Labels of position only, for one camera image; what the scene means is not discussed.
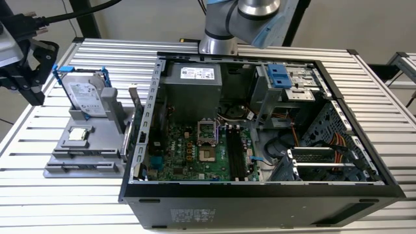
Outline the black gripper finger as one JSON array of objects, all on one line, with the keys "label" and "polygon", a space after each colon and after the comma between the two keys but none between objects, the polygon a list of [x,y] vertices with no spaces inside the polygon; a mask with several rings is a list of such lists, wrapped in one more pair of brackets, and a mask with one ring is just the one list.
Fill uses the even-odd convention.
[{"label": "black gripper finger", "polygon": [[0,86],[9,90],[23,90],[25,79],[17,70],[0,70]]},{"label": "black gripper finger", "polygon": [[41,86],[45,84],[56,62],[59,45],[45,40],[29,40],[28,44],[39,65],[36,69],[32,70],[25,57],[25,62],[20,66],[21,75],[24,77],[21,94],[31,105],[43,105],[45,95],[41,91]]}]

